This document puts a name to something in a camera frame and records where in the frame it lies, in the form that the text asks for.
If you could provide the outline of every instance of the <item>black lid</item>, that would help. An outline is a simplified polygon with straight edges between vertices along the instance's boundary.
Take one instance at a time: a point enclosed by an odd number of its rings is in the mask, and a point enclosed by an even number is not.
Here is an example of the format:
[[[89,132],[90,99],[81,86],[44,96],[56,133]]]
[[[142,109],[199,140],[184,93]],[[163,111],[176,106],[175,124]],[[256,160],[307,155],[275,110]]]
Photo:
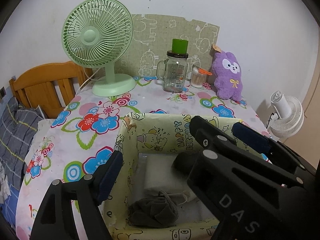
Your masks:
[[[188,58],[189,54],[178,54],[178,53],[173,53],[171,50],[167,51],[167,56],[169,57],[176,57],[176,58]]]

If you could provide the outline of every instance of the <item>yellow bow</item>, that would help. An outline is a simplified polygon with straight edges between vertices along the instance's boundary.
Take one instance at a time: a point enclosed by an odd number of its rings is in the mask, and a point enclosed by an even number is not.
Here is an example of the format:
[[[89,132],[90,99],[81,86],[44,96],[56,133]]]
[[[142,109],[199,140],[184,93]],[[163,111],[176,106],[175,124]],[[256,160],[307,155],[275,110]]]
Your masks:
[[[237,84],[239,84],[239,81],[238,81],[238,80],[230,79],[230,82],[233,83],[233,86],[232,86],[233,88],[234,88],[234,87],[238,88],[238,87],[237,87]]]

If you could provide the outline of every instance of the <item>green lid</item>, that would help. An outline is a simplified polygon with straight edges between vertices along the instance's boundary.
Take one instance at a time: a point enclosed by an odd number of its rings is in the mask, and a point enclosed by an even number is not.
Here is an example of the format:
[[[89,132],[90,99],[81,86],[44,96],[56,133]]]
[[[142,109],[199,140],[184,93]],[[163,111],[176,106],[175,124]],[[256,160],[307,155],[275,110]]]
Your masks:
[[[180,39],[172,39],[172,52],[176,54],[186,54],[188,41]]]

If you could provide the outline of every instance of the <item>fan stand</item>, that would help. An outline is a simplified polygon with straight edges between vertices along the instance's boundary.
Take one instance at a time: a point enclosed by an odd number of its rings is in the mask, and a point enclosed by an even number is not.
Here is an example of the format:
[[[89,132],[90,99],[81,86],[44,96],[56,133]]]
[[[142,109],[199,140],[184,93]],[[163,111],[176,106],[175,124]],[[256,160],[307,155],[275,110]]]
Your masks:
[[[106,76],[96,81],[92,93],[100,97],[114,97],[129,92],[136,86],[135,80],[127,74],[115,74],[115,63],[105,64]]]

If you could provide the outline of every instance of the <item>green desk fan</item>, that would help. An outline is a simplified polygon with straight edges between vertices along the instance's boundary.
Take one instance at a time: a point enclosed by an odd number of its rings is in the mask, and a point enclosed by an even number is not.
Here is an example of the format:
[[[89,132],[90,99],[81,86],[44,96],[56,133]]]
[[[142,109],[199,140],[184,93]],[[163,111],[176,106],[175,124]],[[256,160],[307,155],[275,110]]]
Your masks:
[[[66,54],[82,67],[106,70],[92,87],[95,95],[118,96],[135,87],[131,76],[115,74],[115,61],[129,47],[132,34],[131,14],[116,0],[87,0],[67,17],[62,30]]]

